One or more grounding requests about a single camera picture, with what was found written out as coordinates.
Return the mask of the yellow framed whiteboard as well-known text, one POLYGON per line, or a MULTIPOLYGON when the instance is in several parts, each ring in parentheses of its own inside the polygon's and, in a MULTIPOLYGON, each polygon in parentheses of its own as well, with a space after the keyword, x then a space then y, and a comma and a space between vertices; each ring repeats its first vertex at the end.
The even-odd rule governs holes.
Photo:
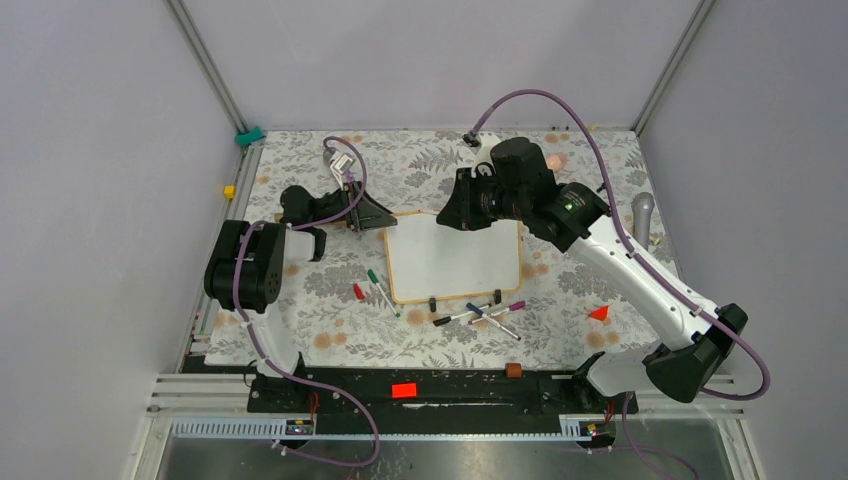
POLYGON ((396 216, 384 242, 391 298, 400 305, 518 290, 521 226, 502 220, 463 232, 436 223, 430 212, 396 216))

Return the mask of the red marker cap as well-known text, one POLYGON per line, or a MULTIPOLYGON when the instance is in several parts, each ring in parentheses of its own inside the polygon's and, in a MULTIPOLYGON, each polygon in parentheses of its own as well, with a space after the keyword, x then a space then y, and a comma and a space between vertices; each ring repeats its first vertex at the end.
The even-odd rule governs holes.
POLYGON ((362 288, 360 287, 359 284, 355 283, 353 285, 353 291, 354 291, 354 294, 355 294, 355 296, 358 300, 365 300, 366 299, 366 295, 365 295, 364 291, 362 290, 362 288))

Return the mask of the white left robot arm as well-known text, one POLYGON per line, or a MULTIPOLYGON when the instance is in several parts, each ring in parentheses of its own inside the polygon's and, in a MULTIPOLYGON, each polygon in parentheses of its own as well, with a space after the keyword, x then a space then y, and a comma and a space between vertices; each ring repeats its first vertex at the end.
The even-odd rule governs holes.
POLYGON ((309 401, 310 385, 295 374, 302 355, 269 318, 268 309, 279 298, 284 268, 320 261, 327 232, 320 227, 341 221, 353 232, 393 227, 395 215, 365 192, 359 181, 315 197, 295 185, 280 196, 278 221, 226 220, 221 226, 203 277, 207 297, 233 312, 245 330, 257 372, 277 377, 272 398, 288 411, 309 401))

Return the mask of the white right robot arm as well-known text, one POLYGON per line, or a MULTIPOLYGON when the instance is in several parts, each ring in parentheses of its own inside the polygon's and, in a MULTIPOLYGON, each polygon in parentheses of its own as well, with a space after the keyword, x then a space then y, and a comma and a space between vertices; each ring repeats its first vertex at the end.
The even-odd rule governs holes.
POLYGON ((438 224, 479 231, 498 220, 521 222, 536 238, 591 268, 655 331, 656 342, 596 353, 574 373, 575 402, 597 412, 613 396, 655 388, 690 403, 738 343, 747 313, 695 293, 633 240, 612 206, 579 182, 559 183, 539 145, 526 137, 500 140, 467 133, 477 156, 457 170, 438 224))

